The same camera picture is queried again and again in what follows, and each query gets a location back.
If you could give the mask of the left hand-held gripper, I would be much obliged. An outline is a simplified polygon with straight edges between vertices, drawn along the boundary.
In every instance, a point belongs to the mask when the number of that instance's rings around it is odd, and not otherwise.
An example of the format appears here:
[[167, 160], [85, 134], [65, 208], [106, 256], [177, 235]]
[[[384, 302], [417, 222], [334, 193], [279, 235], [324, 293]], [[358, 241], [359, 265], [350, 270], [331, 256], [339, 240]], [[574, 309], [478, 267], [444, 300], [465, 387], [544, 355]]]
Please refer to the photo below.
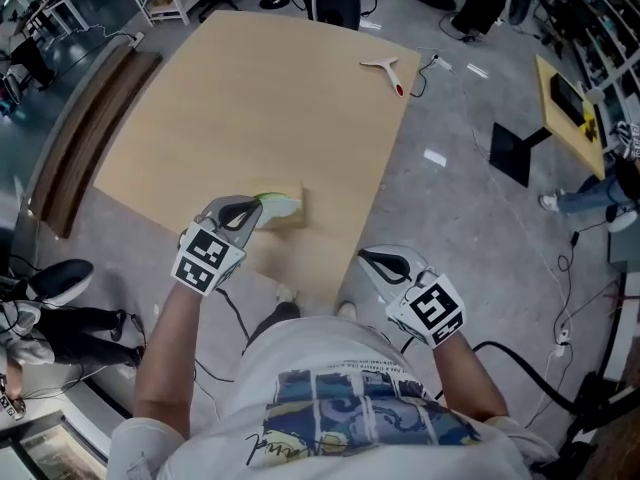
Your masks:
[[[261, 215], [255, 197], [233, 195], [211, 201], [186, 229], [171, 269], [174, 280], [207, 297], [228, 279], [246, 257], [244, 250]], [[224, 239], [208, 224], [221, 226]]]

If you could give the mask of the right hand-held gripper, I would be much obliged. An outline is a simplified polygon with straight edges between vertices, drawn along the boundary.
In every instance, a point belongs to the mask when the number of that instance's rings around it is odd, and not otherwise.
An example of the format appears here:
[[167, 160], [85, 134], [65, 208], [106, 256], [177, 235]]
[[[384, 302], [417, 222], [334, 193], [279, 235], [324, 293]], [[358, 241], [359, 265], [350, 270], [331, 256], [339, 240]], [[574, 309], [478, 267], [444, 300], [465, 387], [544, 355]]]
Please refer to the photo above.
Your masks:
[[364, 247], [357, 252], [357, 263], [381, 298], [392, 301], [386, 307], [387, 318], [431, 349], [465, 325], [465, 304], [446, 274], [426, 285], [411, 285], [431, 271], [414, 249], [391, 244]]

